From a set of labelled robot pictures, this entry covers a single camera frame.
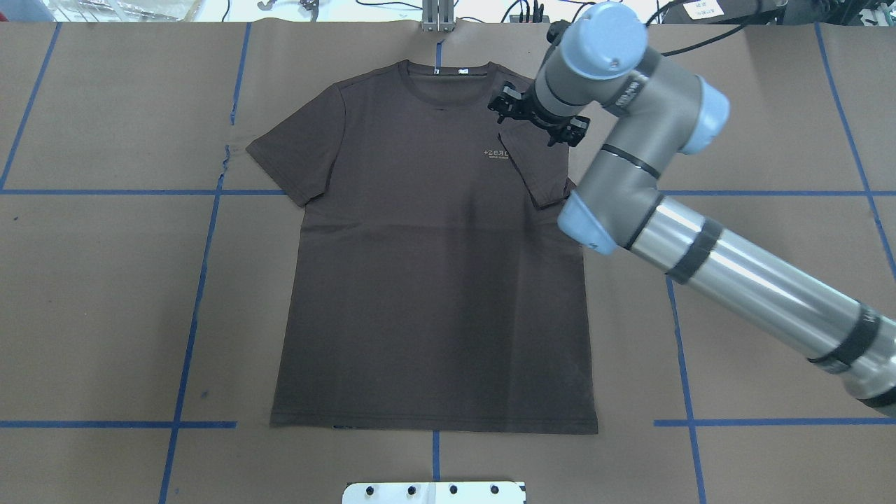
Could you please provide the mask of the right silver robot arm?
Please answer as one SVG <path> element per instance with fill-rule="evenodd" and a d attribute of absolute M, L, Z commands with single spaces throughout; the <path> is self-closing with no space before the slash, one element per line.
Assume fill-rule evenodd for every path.
<path fill-rule="evenodd" d="M 752 323 L 851 398 L 894 417 L 894 319 L 800 269 L 669 191 L 675 158 L 700 153 L 731 115 L 711 82 L 653 48 L 648 26 L 623 3 L 602 2 L 555 22 L 535 80 L 501 84 L 489 108 L 499 121 L 540 128 L 551 146 L 579 144 L 587 106 L 614 118 L 558 214 L 577 244 L 598 254 L 625 250 L 670 284 Z"/>

